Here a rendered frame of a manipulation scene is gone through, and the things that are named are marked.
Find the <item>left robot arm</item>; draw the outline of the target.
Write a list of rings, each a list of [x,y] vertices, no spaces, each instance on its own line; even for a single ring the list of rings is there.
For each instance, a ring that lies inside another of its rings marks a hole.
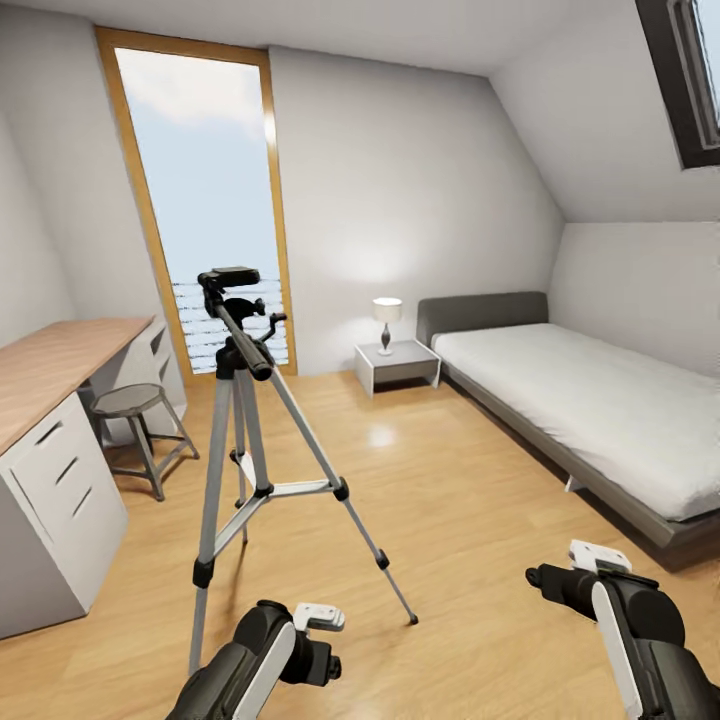
[[[331,605],[259,600],[207,666],[186,682],[165,720],[257,720],[277,681],[325,687],[341,678],[331,644],[310,640],[309,629],[340,632],[345,615]]]

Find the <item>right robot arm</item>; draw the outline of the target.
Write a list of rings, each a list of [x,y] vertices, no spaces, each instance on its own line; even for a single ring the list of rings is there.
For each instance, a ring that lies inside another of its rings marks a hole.
[[[547,601],[595,619],[627,720],[720,720],[720,687],[684,648],[686,628],[659,582],[627,573],[619,550],[576,540],[569,569],[526,569]]]

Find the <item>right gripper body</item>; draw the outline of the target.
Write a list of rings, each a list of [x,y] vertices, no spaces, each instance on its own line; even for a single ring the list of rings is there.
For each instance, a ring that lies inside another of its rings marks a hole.
[[[592,616],[584,609],[578,592],[580,582],[587,576],[595,575],[589,571],[561,569],[561,567],[541,563],[541,595],[547,601],[572,607],[575,611],[592,619]]]

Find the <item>camera tripod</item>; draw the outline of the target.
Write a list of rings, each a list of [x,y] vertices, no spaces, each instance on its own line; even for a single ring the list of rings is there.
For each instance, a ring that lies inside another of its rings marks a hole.
[[[269,316],[271,330],[257,340],[244,333],[242,320],[255,316],[258,312],[266,316],[266,304],[259,298],[255,304],[244,298],[225,299],[224,288],[255,285],[261,282],[259,269],[245,266],[211,268],[210,272],[200,273],[197,282],[203,287],[204,308],[211,319],[221,318],[230,336],[225,338],[225,347],[216,352],[216,396],[212,418],[206,492],[204,496],[202,528],[198,558],[194,561],[192,582],[198,586],[188,667],[188,679],[200,668],[208,588],[214,576],[216,557],[228,546],[238,532],[243,529],[243,544],[248,543],[247,522],[262,505],[278,497],[300,496],[333,492],[342,501],[375,556],[382,570],[404,607],[412,623],[418,624],[419,618],[412,612],[400,588],[392,577],[388,566],[389,559],[379,549],[363,524],[356,508],[350,500],[350,490],[344,477],[339,477],[334,466],[327,458],[321,444],[307,422],[301,408],[287,386],[283,375],[277,369],[265,342],[276,333],[275,323],[287,319],[285,313],[273,313]],[[260,430],[258,404],[253,380],[272,380],[275,389],[285,403],[289,413],[310,446],[327,479],[306,482],[272,484],[268,479],[265,453]],[[225,456],[226,434],[230,402],[233,402],[234,432],[236,449],[230,452],[230,458],[238,466],[240,498],[236,502],[238,512],[225,526],[216,532],[220,500],[222,470]],[[254,494],[246,499],[245,478],[248,479]]]

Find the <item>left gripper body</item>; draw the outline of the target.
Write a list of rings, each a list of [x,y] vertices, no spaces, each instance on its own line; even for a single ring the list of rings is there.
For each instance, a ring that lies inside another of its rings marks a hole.
[[[281,681],[296,685],[299,683],[325,687],[328,683],[329,661],[331,659],[331,644],[313,641],[297,632],[301,640],[301,654],[294,671]]]

